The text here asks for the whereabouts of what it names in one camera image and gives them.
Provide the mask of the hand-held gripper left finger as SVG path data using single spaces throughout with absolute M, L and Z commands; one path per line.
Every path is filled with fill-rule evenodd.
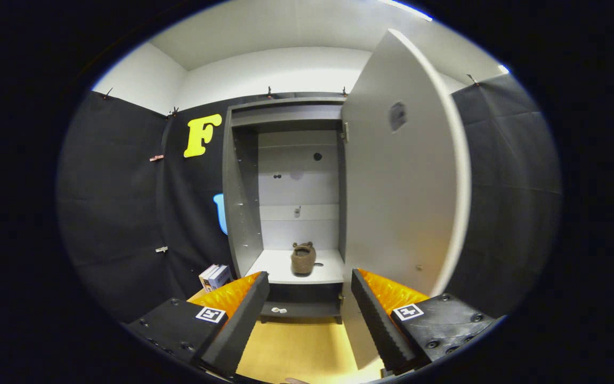
M 269 293 L 269 274 L 253 273 L 196 299 L 166 299 L 126 329 L 179 364 L 233 377 Z

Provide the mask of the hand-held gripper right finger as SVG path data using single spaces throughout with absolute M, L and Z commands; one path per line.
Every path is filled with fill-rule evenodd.
M 497 319 L 453 294 L 429 297 L 362 268 L 351 290 L 388 372 L 403 374 L 477 340 Z

